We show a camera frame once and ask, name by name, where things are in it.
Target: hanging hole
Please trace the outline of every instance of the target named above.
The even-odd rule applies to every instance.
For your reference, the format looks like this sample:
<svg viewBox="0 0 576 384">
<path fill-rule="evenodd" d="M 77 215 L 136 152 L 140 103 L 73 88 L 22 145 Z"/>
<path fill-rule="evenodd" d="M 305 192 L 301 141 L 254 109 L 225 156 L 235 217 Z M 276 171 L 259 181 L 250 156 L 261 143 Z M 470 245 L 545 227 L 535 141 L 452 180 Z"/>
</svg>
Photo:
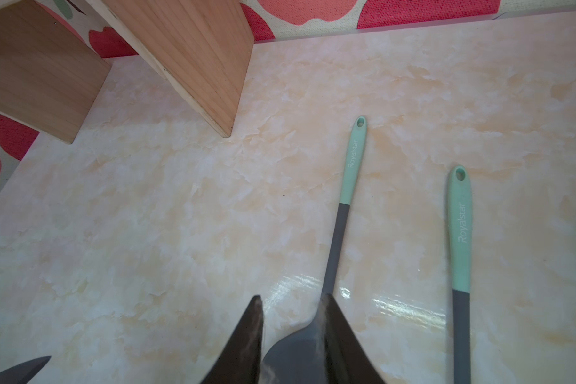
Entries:
<svg viewBox="0 0 576 384">
<path fill-rule="evenodd" d="M 459 181 L 463 181 L 465 180 L 465 171 L 462 170 L 461 168 L 456 170 L 456 178 L 459 179 Z"/>
</svg>

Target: spatula handle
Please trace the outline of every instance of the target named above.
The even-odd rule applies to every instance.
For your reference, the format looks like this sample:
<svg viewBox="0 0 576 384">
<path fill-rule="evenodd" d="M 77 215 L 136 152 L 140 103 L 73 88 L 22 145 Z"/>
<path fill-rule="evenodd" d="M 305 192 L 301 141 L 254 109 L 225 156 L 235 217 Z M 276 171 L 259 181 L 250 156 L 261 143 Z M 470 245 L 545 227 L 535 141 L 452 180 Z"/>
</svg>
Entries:
<svg viewBox="0 0 576 384">
<path fill-rule="evenodd" d="M 472 265 L 472 186 L 462 165 L 455 166 L 448 181 L 448 236 L 452 265 L 454 318 L 454 382 L 471 382 L 469 290 Z"/>
<path fill-rule="evenodd" d="M 337 219 L 335 219 L 335 230 L 333 231 L 333 240 L 330 243 L 327 270 L 324 274 L 323 295 L 327 293 L 333 294 L 335 288 L 341 244 L 343 243 L 343 235 L 346 230 L 356 179 L 361 168 L 366 137 L 367 119 L 364 116 L 359 116 L 352 126 L 352 133 L 348 142 L 348 154 L 346 155 L 346 165 L 343 169 L 343 181 L 341 182 L 341 195 L 339 197 L 339 207 L 337 208 Z"/>
</svg>

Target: spatula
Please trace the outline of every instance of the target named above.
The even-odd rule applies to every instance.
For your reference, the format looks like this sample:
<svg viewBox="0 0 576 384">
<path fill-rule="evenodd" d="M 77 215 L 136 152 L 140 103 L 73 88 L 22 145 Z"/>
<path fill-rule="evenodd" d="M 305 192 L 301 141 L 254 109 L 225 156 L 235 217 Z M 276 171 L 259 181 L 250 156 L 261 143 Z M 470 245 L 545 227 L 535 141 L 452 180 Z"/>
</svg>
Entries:
<svg viewBox="0 0 576 384">
<path fill-rule="evenodd" d="M 471 383 L 469 341 L 469 290 L 472 266 L 472 185 L 462 165 L 455 166 L 448 181 L 448 236 L 452 266 L 454 319 L 454 384 Z"/>
<path fill-rule="evenodd" d="M 335 231 L 330 245 L 329 261 L 324 275 L 321 297 L 325 294 L 332 295 L 335 288 L 341 243 L 343 242 L 356 178 L 361 167 L 366 136 L 367 120 L 360 116 L 354 122 L 352 134 L 350 134 Z M 325 369 L 327 356 L 324 345 L 324 314 L 325 311 L 320 310 L 319 306 L 314 320 L 307 327 L 284 337 L 269 349 L 261 366 L 261 373 L 269 383 L 320 384 L 328 382 Z"/>
</svg>

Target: wooden board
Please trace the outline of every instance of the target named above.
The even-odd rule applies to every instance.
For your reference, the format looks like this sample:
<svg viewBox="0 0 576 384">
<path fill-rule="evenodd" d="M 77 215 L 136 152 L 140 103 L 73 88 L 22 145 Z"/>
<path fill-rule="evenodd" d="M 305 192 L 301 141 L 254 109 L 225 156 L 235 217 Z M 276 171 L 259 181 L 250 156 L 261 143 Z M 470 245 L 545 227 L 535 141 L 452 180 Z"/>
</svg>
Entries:
<svg viewBox="0 0 576 384">
<path fill-rule="evenodd" d="M 253 48 L 238 0 L 88 0 L 223 137 Z"/>
<path fill-rule="evenodd" d="M 0 113 L 71 143 L 109 69 L 33 0 L 0 9 Z"/>
</svg>

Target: kitchen utensil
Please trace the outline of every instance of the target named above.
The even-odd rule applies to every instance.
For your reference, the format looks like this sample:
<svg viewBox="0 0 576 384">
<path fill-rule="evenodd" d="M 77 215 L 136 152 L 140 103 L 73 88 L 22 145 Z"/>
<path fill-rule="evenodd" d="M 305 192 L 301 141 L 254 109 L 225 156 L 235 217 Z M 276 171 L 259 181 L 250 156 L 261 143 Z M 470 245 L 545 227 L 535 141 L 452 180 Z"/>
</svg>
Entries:
<svg viewBox="0 0 576 384">
<path fill-rule="evenodd" d="M 472 263 L 472 186 L 462 165 L 455 166 L 448 181 L 448 236 L 452 265 L 454 318 L 454 383 L 471 382 L 469 341 L 469 289 Z"/>
<path fill-rule="evenodd" d="M 366 136 L 367 120 L 364 116 L 360 116 L 354 122 L 348 143 L 341 196 L 333 240 L 330 245 L 329 260 L 324 275 L 322 297 L 326 294 L 332 295 L 335 287 L 341 243 L 346 229 L 348 211 L 352 203 L 354 186 L 361 167 Z M 271 347 L 263 359 L 262 367 L 263 370 L 267 370 L 267 375 L 270 374 L 273 377 L 270 382 L 280 384 L 328 382 L 326 374 L 327 353 L 324 345 L 326 338 L 323 329 L 325 324 L 325 311 L 321 310 L 319 306 L 314 320 L 307 327 L 284 337 Z"/>
</svg>

